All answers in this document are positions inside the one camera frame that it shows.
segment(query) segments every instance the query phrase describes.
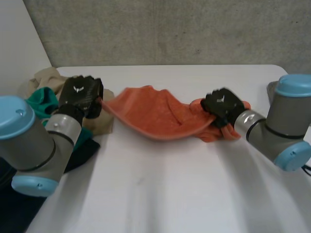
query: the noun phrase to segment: white logo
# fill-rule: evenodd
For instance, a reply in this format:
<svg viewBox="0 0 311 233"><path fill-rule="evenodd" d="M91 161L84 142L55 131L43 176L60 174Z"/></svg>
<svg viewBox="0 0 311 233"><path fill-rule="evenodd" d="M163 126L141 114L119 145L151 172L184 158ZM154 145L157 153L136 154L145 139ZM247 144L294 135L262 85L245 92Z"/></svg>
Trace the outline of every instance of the white logo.
<svg viewBox="0 0 311 233"><path fill-rule="evenodd" d="M225 100L225 95L221 99L218 99L217 102L224 102L224 100Z"/></svg>
<svg viewBox="0 0 311 233"><path fill-rule="evenodd" d="M84 86L81 88L76 88L75 86L73 86L73 89L78 93L79 91L82 91L84 89Z"/></svg>

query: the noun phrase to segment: orange towel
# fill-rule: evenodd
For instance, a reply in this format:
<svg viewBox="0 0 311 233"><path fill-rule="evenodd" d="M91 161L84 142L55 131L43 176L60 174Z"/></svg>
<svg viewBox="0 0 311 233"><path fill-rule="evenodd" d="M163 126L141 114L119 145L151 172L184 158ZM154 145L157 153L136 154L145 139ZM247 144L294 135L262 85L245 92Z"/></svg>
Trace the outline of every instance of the orange towel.
<svg viewBox="0 0 311 233"><path fill-rule="evenodd" d="M102 107L127 126L156 140L192 135L204 142L240 138L230 124L220 130L211 125L216 117L202 109L200 100L184 104L168 90L157 91L152 86L143 86L126 88L114 99L102 101ZM250 108L249 103L244 102L244 105Z"/></svg>

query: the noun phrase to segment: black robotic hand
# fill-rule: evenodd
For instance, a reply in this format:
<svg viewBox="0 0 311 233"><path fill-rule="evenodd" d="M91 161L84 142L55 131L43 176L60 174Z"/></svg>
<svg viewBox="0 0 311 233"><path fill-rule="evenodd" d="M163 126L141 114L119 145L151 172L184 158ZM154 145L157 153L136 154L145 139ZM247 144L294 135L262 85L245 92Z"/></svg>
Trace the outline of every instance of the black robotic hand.
<svg viewBox="0 0 311 233"><path fill-rule="evenodd" d="M243 102L226 88L207 94L206 98L201 100L201 106L204 111L217 117L213 122L217 128L222 128L228 123L234 125L237 117L246 110Z"/></svg>
<svg viewBox="0 0 311 233"><path fill-rule="evenodd" d="M92 76L68 78L59 98L57 113L67 114L82 122L82 118L97 118L102 106L98 98L103 98L104 87L101 79Z"/></svg>

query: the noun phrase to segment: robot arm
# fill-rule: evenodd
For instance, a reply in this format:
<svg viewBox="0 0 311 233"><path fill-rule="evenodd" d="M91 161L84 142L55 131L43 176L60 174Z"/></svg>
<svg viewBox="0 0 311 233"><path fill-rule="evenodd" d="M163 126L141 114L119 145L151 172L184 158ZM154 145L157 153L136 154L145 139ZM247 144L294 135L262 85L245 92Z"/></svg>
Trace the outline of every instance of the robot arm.
<svg viewBox="0 0 311 233"><path fill-rule="evenodd" d="M242 138L276 166L294 171L311 158L311 146L303 140L311 123L310 103L311 76L285 75L276 87L267 118L245 109L225 88L208 94L201 106L217 116L217 127L231 123Z"/></svg>
<svg viewBox="0 0 311 233"><path fill-rule="evenodd" d="M47 197L64 173L82 128L82 119L96 118L103 96L100 79L69 78L59 99L59 109L45 128L33 109L16 96L0 98L0 156L17 173L12 187L25 195Z"/></svg>

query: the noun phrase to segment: pile of clothes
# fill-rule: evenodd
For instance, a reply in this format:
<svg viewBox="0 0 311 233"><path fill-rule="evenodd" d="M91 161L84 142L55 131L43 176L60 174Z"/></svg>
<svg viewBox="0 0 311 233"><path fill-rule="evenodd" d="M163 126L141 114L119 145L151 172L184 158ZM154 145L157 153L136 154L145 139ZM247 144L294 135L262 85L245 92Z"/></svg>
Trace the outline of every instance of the pile of clothes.
<svg viewBox="0 0 311 233"><path fill-rule="evenodd" d="M53 68L35 74L28 82L26 102L33 108L37 118L45 125L58 108L58 99L67 77ZM114 98L113 92L104 90L103 100ZM96 119L84 119L83 128L70 156L65 173L86 163L100 145L92 138L112 132L113 116L102 110ZM16 170L0 158L0 232L26 232L31 221L46 198L30 197L16 192L11 187Z"/></svg>

